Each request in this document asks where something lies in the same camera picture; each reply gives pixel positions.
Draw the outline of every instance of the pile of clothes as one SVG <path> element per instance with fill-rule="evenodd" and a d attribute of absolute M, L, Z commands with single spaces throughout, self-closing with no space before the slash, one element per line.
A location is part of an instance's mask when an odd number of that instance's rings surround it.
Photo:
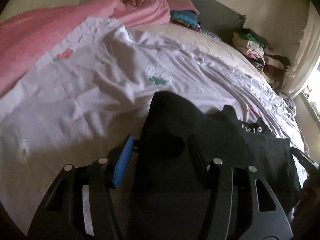
<path fill-rule="evenodd" d="M 285 71 L 290 66 L 288 58 L 272 55 L 268 41 L 251 29 L 234 32 L 232 42 L 273 89 L 281 88 Z"/>

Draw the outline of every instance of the bed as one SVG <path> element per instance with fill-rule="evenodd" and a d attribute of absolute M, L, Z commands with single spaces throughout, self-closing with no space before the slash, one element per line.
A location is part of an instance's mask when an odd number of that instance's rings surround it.
<path fill-rule="evenodd" d="M 290 109 L 227 44 L 244 17 L 214 0 L 192 2 L 202 26 L 226 42 L 172 23 L 127 28 L 88 17 L 1 98 L 0 201 L 24 234 L 65 164 L 88 165 L 127 134 L 139 138 L 156 91 L 182 95 L 204 113 L 227 104 L 243 121 L 261 116 L 304 152 Z M 307 174 L 294 160 L 302 185 Z"/>

